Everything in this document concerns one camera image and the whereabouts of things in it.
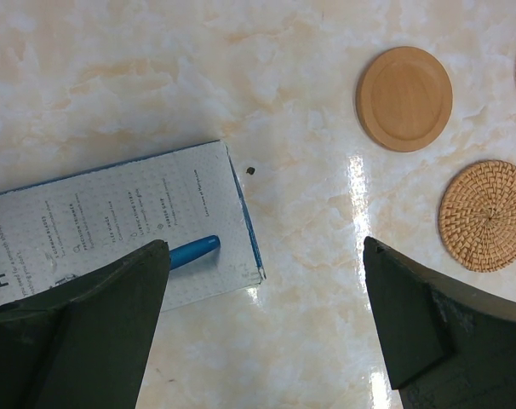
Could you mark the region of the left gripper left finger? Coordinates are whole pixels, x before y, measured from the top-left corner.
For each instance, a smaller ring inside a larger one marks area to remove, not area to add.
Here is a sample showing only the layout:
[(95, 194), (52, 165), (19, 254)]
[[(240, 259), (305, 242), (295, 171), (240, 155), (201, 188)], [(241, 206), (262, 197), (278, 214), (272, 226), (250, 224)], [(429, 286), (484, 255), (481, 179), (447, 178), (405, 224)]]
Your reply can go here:
[(133, 408), (170, 270), (154, 240), (0, 306), (0, 408)]

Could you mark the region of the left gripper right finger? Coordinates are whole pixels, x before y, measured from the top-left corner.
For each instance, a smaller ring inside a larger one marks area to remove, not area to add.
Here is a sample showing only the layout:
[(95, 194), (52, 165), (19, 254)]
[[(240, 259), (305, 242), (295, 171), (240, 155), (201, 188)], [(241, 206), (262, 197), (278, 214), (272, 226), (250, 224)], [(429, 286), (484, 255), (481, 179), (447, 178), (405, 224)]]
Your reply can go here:
[(370, 306), (405, 408), (516, 408), (516, 302), (364, 241)]

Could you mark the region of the woven rattan coaster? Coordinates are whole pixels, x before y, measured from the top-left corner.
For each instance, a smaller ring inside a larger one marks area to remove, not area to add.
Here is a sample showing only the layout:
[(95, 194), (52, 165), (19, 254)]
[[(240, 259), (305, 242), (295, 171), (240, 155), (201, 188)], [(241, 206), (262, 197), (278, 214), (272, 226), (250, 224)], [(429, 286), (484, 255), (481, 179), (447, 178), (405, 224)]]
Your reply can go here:
[(445, 249), (464, 268), (495, 272), (516, 260), (516, 165), (470, 164), (450, 182), (439, 206)]

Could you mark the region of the light wood coaster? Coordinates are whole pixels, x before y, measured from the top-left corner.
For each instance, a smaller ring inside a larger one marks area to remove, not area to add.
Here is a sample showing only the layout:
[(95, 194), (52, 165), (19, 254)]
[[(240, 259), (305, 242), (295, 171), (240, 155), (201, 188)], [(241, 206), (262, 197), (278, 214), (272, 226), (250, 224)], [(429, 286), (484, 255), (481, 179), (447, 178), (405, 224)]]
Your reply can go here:
[(399, 153), (434, 142), (448, 123), (452, 105), (452, 85), (443, 65), (410, 46), (378, 55), (362, 72), (355, 95), (365, 133)]

